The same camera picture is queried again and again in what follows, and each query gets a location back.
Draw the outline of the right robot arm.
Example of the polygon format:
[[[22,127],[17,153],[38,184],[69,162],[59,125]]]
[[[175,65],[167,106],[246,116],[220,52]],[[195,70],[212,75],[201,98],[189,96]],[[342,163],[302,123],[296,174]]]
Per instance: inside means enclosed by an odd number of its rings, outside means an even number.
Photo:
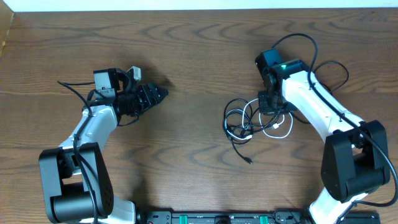
[[[302,60],[285,62],[276,49],[261,52],[255,63],[264,81],[260,112],[287,114],[299,110],[324,142],[320,195],[305,220],[337,223],[354,203],[390,181],[384,126],[365,122],[348,111],[319,83]]]

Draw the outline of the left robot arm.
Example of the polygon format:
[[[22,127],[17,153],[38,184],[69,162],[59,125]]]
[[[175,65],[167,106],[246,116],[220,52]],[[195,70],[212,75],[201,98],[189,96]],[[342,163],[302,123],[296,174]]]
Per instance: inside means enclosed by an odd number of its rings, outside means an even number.
[[[140,84],[141,69],[93,72],[82,117],[71,135],[39,156],[45,211],[52,223],[147,223],[132,201],[114,195],[102,151],[123,116],[137,122],[169,94],[155,83]]]

